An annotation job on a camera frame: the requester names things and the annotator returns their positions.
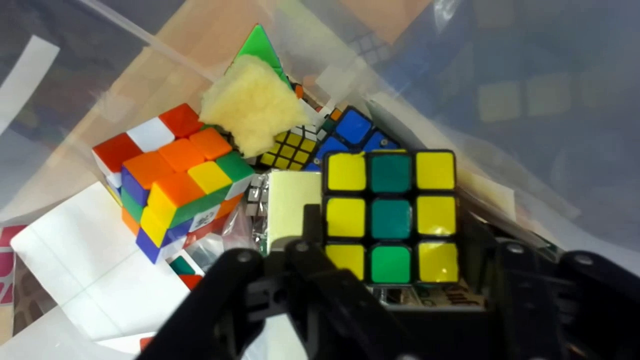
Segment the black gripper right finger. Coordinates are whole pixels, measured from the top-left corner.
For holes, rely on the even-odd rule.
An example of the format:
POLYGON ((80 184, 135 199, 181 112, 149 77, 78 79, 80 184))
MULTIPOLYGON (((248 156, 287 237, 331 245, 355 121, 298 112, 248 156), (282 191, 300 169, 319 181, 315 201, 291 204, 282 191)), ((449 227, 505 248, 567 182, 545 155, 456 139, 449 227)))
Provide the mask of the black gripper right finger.
POLYGON ((606 257, 556 254, 469 214, 467 280, 509 360, 640 360, 640 278, 606 257))

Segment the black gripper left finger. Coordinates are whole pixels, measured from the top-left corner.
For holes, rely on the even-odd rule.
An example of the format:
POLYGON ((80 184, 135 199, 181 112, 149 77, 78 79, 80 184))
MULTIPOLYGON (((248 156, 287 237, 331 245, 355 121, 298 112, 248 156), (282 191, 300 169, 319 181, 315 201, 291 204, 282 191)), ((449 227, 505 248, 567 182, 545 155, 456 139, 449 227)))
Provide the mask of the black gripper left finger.
POLYGON ((136 360, 241 360, 281 315, 308 360, 388 360, 388 312, 306 241, 269 257, 227 252, 136 360))

